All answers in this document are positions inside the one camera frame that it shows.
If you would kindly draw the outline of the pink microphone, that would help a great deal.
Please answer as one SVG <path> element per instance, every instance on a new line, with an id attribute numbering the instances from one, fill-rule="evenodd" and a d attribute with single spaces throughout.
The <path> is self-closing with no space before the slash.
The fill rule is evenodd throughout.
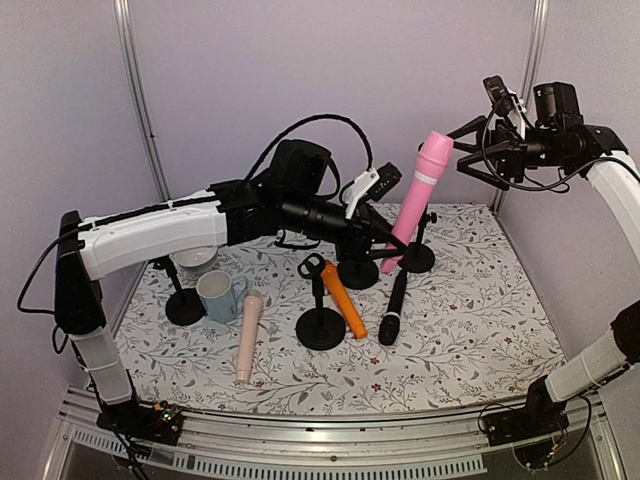
<path id="1" fill-rule="evenodd" d="M 412 183 L 392 229 L 392 234 L 407 247 L 412 242 L 411 239 L 438 180 L 447 168 L 453 143 L 449 136 L 432 131 L 419 149 Z M 384 259 L 380 265 L 380 272 L 391 273 L 402 258 Z"/>

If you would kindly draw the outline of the short black mic stand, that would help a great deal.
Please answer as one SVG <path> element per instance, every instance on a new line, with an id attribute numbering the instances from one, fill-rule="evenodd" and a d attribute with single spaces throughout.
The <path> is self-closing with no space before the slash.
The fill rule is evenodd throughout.
<path id="1" fill-rule="evenodd" d="M 324 306 L 324 283 L 321 277 L 325 259 L 318 253 L 309 254 L 297 267 L 299 275 L 312 283 L 315 306 L 304 312 L 296 322 L 299 342 L 313 351 L 328 351 L 337 347 L 346 334 L 343 317 Z"/>

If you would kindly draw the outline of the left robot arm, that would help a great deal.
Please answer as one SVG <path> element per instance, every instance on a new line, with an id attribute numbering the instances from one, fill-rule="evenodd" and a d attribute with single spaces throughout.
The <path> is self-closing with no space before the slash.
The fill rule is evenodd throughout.
<path id="1" fill-rule="evenodd" d="M 401 254 L 391 226 L 367 205 L 400 180 L 391 163 L 368 168 L 344 193 L 345 204 L 318 190 L 333 161 L 328 150 L 283 140 L 253 179 L 229 180 L 177 200 L 109 217 L 63 215 L 55 262 L 54 318 L 70 336 L 107 406 L 138 404 L 132 381 L 106 331 L 98 282 L 125 267 L 200 247 L 243 244 L 280 230 L 334 244 L 341 260 Z"/>

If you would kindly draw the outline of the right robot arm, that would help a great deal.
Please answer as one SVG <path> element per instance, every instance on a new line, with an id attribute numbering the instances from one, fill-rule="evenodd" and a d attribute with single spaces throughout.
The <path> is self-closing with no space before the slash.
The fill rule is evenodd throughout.
<path id="1" fill-rule="evenodd" d="M 479 116 L 452 132 L 464 152 L 459 172 L 503 191 L 551 191 L 574 178 L 596 194 L 591 206 L 607 214 L 600 225 L 611 238 L 639 252 L 639 169 L 609 127 L 584 121 L 573 85 L 539 84 L 534 89 L 537 119 L 529 121 L 520 99 L 499 76 L 483 81 L 491 103 Z M 639 305 L 623 309 L 608 330 L 566 365 L 535 381 L 527 406 L 558 408 L 590 388 L 607 384 L 639 362 Z"/>

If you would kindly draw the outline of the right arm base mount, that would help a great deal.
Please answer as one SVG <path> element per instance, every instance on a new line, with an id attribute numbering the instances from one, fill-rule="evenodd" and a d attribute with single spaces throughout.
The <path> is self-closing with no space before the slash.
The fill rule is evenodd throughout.
<path id="1" fill-rule="evenodd" d="M 529 386 L 523 407 L 501 406 L 497 411 L 479 415 L 479 429 L 491 446 L 529 440 L 569 427 L 567 401 L 553 400 L 546 380 L 544 376 Z"/>

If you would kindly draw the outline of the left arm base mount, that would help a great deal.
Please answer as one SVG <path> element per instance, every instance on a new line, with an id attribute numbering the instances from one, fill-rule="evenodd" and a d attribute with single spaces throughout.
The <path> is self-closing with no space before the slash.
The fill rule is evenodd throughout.
<path id="1" fill-rule="evenodd" d="M 123 437 L 176 446 L 184 424 L 181 408 L 162 401 L 155 406 L 132 398 L 108 405 L 98 399 L 100 414 L 97 426 Z"/>

